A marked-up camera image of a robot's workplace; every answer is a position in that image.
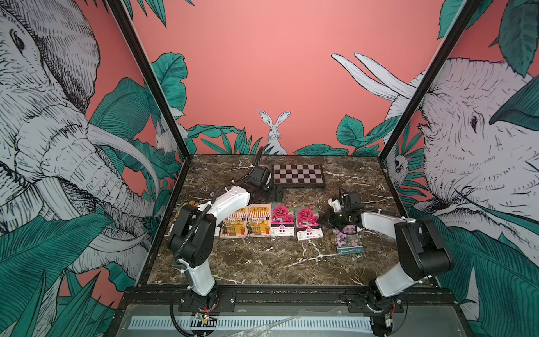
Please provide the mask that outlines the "purple flower seed packet front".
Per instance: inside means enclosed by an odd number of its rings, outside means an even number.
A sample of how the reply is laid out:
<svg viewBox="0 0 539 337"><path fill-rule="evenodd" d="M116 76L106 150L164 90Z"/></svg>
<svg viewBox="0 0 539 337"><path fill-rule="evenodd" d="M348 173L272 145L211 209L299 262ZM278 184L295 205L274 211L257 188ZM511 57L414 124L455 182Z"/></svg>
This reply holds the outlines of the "purple flower seed packet front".
<svg viewBox="0 0 539 337"><path fill-rule="evenodd" d="M357 231L357 226L348 225L333 229L337 253L341 256L363 254L364 246Z"/></svg>

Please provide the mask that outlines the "sunflower shop seed packet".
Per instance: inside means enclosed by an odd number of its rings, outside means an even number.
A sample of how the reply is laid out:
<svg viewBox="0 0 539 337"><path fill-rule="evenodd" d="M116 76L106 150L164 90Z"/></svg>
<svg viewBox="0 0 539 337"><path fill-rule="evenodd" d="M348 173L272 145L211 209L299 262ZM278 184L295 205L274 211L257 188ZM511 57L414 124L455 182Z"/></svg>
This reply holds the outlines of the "sunflower shop seed packet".
<svg viewBox="0 0 539 337"><path fill-rule="evenodd" d="M222 238L244 238L247 236L248 209L241 208L227 217L221 225Z"/></svg>
<svg viewBox="0 0 539 337"><path fill-rule="evenodd" d="M248 206L248 237L270 236L272 217L271 210L271 204L251 204Z"/></svg>

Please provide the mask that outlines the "pink flower seed packet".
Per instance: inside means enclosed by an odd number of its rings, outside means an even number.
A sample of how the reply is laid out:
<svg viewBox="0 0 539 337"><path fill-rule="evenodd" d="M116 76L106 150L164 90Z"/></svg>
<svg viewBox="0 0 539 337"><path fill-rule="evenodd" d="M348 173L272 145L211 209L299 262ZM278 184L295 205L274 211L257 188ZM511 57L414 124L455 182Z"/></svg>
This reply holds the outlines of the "pink flower seed packet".
<svg viewBox="0 0 539 337"><path fill-rule="evenodd" d="M273 203L270 235L272 237L293 237L296 229L296 214L292 204Z"/></svg>
<svg viewBox="0 0 539 337"><path fill-rule="evenodd" d="M295 208L296 236L298 241L322 238L324 236L319 223L319 208L317 204Z"/></svg>

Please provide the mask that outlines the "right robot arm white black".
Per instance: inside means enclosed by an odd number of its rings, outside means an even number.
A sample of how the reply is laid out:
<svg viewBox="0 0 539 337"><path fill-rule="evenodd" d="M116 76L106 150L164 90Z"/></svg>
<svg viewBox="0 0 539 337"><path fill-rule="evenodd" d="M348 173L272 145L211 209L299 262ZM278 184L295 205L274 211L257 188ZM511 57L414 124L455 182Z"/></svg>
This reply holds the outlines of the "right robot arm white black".
<svg viewBox="0 0 539 337"><path fill-rule="evenodd" d="M329 223L355 230L383 234L397 244L398 263L369 285L369 294L376 300L400 295L427 277L449 272L453 258L438 227L427 218L396 216L381 209L367 209L357 193L344 193L329 199Z"/></svg>

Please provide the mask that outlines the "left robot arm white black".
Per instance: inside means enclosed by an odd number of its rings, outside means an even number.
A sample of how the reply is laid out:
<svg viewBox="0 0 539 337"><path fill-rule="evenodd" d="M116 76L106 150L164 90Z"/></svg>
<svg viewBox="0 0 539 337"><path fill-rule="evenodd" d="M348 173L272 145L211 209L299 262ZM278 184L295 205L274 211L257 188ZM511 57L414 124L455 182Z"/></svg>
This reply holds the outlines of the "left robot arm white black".
<svg viewBox="0 0 539 337"><path fill-rule="evenodd" d="M270 183L271 171L256 166L238 181L218 188L208 202L182 206L171 226L168 248L173 253L171 267L186 275L191 292L208 297L216 288L209 256L217 225L255 199L265 198Z"/></svg>

